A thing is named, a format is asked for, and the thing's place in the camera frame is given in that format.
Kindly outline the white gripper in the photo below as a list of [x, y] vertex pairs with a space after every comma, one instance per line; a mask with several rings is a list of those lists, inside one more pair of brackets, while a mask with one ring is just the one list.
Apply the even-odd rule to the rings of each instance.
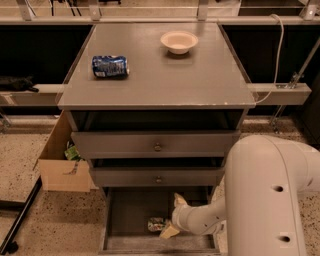
[[175, 209], [172, 212], [172, 222], [166, 222], [159, 237], [169, 239], [178, 235], [180, 231], [199, 234], [200, 208], [189, 206], [184, 197], [178, 193], [174, 194], [174, 206]]

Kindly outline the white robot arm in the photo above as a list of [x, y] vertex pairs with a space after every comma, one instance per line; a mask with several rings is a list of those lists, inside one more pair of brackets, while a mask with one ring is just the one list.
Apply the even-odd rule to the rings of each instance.
[[224, 196], [191, 207], [175, 196], [160, 236], [214, 234], [227, 223], [228, 256], [307, 256], [298, 194], [317, 191], [320, 152], [296, 141], [251, 135], [236, 142], [224, 166]]

